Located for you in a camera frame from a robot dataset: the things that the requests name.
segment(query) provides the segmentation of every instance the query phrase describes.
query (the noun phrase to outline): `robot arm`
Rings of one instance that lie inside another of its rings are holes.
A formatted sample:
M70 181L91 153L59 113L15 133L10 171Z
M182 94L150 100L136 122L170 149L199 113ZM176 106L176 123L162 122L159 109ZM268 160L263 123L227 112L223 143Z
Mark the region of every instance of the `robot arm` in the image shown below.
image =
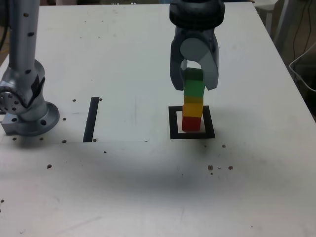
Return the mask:
M59 120L56 106L45 102L44 67L35 60L40 0L10 0L9 65L0 81L0 107L6 134L35 136Z
M184 89L187 60L201 65L208 90L217 87L218 44L214 28L223 22L224 12L225 5L220 0L174 0L170 4L170 20L176 25L170 76L177 90Z

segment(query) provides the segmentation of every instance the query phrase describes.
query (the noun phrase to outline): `stacked blocks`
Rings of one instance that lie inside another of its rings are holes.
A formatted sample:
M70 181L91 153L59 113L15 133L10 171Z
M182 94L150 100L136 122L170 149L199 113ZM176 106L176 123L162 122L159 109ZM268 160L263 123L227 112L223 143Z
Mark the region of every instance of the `stacked blocks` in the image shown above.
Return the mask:
M187 68L185 70L184 105L182 107L182 130L199 131L205 85L202 69Z

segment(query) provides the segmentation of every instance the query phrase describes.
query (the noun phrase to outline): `white table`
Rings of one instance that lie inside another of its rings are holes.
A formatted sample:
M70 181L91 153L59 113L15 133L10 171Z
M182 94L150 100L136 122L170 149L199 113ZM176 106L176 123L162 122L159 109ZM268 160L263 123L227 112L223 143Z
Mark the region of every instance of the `white table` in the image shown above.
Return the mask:
M316 126L252 3L226 4L215 31L209 140L169 137L183 93L168 5L39 12L44 97L61 119L38 137L1 131L1 237L316 236ZM91 97L97 142L83 143Z

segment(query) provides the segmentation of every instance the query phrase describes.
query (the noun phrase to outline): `green block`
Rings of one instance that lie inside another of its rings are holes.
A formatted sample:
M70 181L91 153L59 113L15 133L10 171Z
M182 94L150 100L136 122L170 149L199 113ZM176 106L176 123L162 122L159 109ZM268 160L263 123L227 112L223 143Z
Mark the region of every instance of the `green block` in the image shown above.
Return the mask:
M203 81L203 71L198 68L186 68L185 69L185 80L200 80Z
M202 69L187 68L185 71L184 95L203 97L204 89Z

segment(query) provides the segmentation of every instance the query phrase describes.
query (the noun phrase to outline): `yellow block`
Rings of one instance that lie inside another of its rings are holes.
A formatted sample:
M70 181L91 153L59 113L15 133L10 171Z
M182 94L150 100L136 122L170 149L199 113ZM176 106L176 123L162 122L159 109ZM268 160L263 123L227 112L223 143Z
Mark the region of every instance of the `yellow block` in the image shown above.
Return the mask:
M195 97L195 96L184 96L184 103L198 103L203 104L203 97Z
M184 103L183 116L201 118L203 113L203 104L200 103Z

